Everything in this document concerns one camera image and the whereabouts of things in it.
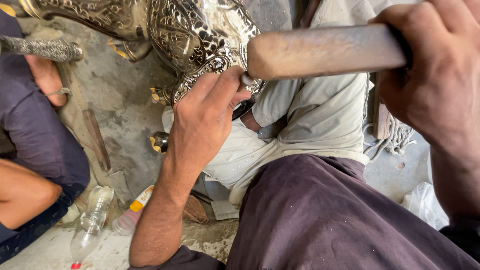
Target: white plastic bag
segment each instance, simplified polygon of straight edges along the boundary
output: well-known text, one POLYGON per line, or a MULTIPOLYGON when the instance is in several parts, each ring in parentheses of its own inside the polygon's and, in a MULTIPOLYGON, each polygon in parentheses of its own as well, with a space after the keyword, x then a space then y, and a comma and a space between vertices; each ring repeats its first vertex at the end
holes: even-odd
POLYGON ((412 192, 405 194, 402 206, 436 230, 449 224, 445 211, 438 203, 432 184, 423 182, 412 192))

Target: engraved metal rod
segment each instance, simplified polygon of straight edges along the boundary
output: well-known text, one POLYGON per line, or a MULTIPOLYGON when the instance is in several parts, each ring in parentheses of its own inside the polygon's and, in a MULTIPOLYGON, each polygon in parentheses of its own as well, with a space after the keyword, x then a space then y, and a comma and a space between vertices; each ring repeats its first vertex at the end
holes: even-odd
POLYGON ((62 39, 23 39, 0 36, 0 55, 4 53, 36 55, 56 62, 81 61, 82 48, 62 39))

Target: workshop floor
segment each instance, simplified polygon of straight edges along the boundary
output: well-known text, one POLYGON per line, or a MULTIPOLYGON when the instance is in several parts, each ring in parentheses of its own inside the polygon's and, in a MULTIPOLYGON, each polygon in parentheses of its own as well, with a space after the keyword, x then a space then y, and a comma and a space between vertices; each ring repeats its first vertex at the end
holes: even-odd
MULTIPOLYGON (((261 29, 290 29, 298 5, 294 1, 245 1, 252 17, 261 29)), ((164 107, 152 103, 151 86, 167 86, 167 77, 159 59, 151 53, 145 60, 131 64, 108 45, 109 37, 63 18, 53 21, 22 19, 25 32, 47 31, 52 37, 62 37, 83 46, 84 61, 72 64, 83 98, 98 120, 113 171, 124 171, 134 196, 155 183, 161 166, 161 155, 155 152, 149 136, 162 131, 161 114, 164 107)), ((428 144, 416 134, 406 155, 393 157, 382 153, 365 171, 367 183, 396 202, 419 183, 427 182, 428 144), (404 163, 403 169, 398 166, 404 163)), ((238 221, 212 221, 209 225, 185 222, 182 241, 191 249, 226 261, 235 237, 238 221)), ((73 229, 54 228, 17 257, 0 266, 0 270, 67 269, 71 264, 70 240, 73 229)), ((84 262, 82 269, 125 270, 128 267, 130 237, 106 230, 101 243, 84 262)))

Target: plastic bottle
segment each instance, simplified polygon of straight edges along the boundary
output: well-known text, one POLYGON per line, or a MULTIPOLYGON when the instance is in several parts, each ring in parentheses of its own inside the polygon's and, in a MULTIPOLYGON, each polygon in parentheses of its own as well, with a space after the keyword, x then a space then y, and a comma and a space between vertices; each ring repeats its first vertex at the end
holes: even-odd
POLYGON ((87 208, 80 217, 80 223, 70 243, 74 261, 71 269, 80 269, 83 259, 98 245, 113 194, 113 189, 108 186, 96 186, 88 196, 87 208))
POLYGON ((151 185, 145 189, 119 219, 112 222, 112 229, 120 235, 130 235, 135 231, 138 220, 144 210, 144 206, 152 196, 155 186, 151 185))

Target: dark purple trousers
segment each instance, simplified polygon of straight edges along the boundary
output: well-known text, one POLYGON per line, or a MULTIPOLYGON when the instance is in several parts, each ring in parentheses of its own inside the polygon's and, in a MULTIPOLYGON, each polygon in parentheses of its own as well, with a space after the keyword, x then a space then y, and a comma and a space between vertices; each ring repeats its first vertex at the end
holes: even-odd
MULTIPOLYGON (((16 19, 2 10, 0 36, 22 37, 16 19)), ((0 158, 22 165, 62 187, 62 194, 50 208, 17 230, 7 229, 0 221, 1 264, 33 243, 67 213, 88 185, 90 171, 82 147, 34 83, 23 55, 0 55, 0 128, 16 147, 16 152, 0 158)))

